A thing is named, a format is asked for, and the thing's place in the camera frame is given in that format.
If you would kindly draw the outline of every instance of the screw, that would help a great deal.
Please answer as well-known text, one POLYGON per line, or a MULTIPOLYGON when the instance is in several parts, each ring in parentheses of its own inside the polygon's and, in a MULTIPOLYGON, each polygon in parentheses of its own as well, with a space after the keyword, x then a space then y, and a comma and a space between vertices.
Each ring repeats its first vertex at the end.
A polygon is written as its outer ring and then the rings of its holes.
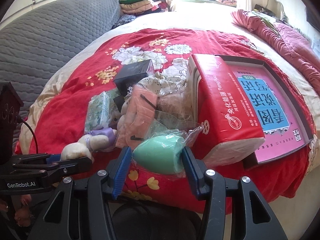
POLYGON ((249 183, 251 181, 251 179, 249 177, 247 177, 247 176, 244 176, 244 177, 242 177, 242 181, 244 183, 249 183))
POLYGON ((214 170, 206 170, 205 173, 206 173, 207 175, 209 175, 209 176, 213 176, 213 175, 216 174, 216 172, 215 172, 214 170))
POLYGON ((105 171, 105 170, 100 170, 100 171, 98 171, 98 175, 99 176, 104 176, 104 175, 106 175, 107 174, 107 171, 105 171))
POLYGON ((65 177, 64 179, 63 179, 63 182, 64 183, 69 183, 69 182, 71 182, 72 181, 72 179, 70 178, 70 177, 65 177))

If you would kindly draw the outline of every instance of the gray quilted cover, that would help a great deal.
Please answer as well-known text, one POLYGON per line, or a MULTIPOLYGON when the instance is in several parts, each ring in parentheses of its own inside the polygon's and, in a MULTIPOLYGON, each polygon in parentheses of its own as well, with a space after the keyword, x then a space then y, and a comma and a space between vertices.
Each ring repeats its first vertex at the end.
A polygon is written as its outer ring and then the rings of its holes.
MULTIPOLYGON (((0 82, 11 81, 24 102, 22 117, 52 75, 120 16, 118 0, 57 0, 0 30, 0 82)), ((14 145, 20 126, 14 134, 14 145)))

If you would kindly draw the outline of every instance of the red blanket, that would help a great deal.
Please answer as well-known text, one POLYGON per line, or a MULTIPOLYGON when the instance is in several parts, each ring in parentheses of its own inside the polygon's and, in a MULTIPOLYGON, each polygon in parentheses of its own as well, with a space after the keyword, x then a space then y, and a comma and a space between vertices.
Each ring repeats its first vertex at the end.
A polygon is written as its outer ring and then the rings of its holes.
MULTIPOLYGON (((272 61, 250 49, 250 41, 247 38, 217 31, 145 29, 123 34, 105 42, 93 56, 73 72, 64 84, 62 92, 48 103, 40 117, 35 131, 39 152, 60 153, 65 145, 78 141, 84 133, 84 121, 90 98, 116 87, 112 79, 121 69, 121 63, 127 64, 133 59, 149 57, 153 59, 158 71, 162 72, 174 65, 176 62, 174 59, 188 59, 191 53, 233 55, 266 61, 287 83, 304 109, 310 125, 312 124, 307 106, 288 77, 272 61), (104 72, 111 68, 114 69, 112 74, 104 72)), ((94 156, 95 162, 91 172, 74 177, 90 176, 97 170, 104 169, 111 159, 118 156, 119 151, 117 149, 111 153, 97 153, 94 156)), ((196 149, 195 156, 197 157, 201 151, 201 148, 196 149)), ((30 152, 35 152, 34 141, 31 143, 30 152)), ((249 176, 266 200, 272 201, 280 195, 293 197, 307 167, 308 147, 305 147, 288 157, 249 171, 244 170, 241 162, 218 167, 216 170, 223 176, 233 179, 249 176)), ((137 199, 152 199, 196 212, 202 212, 204 208, 204 202, 198 202, 192 195, 186 179, 169 180, 164 176, 137 170, 134 167, 130 168, 123 191, 137 199)), ((230 204, 231 202, 227 203, 228 212, 231 212, 230 204)))
POLYGON ((265 40, 294 66, 320 95, 320 60, 300 33, 282 23, 274 23, 280 37, 260 17, 242 9, 231 13, 234 23, 265 40))

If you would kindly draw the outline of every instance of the red box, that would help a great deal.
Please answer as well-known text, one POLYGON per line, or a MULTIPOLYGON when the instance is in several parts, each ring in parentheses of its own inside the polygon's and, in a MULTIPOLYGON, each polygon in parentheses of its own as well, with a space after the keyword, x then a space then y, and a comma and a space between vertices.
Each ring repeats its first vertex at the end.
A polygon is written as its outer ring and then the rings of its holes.
POLYGON ((196 158, 208 167, 232 164, 264 143, 251 102, 221 57, 191 55, 187 83, 194 119, 204 125, 192 149, 196 158))

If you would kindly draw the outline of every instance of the floral fabric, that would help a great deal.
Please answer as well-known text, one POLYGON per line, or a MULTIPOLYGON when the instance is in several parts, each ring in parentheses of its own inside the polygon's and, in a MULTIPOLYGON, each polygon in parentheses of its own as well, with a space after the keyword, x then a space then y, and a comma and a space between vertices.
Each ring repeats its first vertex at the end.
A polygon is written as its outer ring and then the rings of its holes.
MULTIPOLYGON (((283 80, 290 83, 288 77, 271 60, 252 50, 248 44, 251 43, 247 38, 236 34, 186 29, 144 29, 112 38, 74 70, 61 93, 44 108, 35 130, 39 152, 60 153, 65 145, 78 141, 84 133, 90 99, 103 91, 114 89, 116 85, 113 78, 123 65, 132 62, 152 59, 157 76, 162 78, 163 84, 167 81, 169 85, 172 79, 184 79, 191 53, 250 57, 266 61, 283 80)), ((310 117, 301 96, 293 87, 289 89, 303 107, 307 118, 310 117)), ((29 152, 35 151, 32 141, 29 152)), ((201 152, 201 147, 195 149, 195 157, 201 152)), ((249 176, 266 200, 272 201, 280 195, 294 196, 308 167, 308 152, 307 146, 285 158, 251 170, 244 170, 241 162, 214 169, 227 178, 249 176)), ((97 153, 92 170, 73 177, 84 178, 105 169, 119 153, 120 149, 97 153)), ((204 208, 204 202, 197 201, 192 195, 186 178, 172 179, 134 166, 129 169, 123 192, 137 199, 154 200, 196 212, 202 212, 204 208)), ((229 200, 227 211, 231 212, 229 200)))

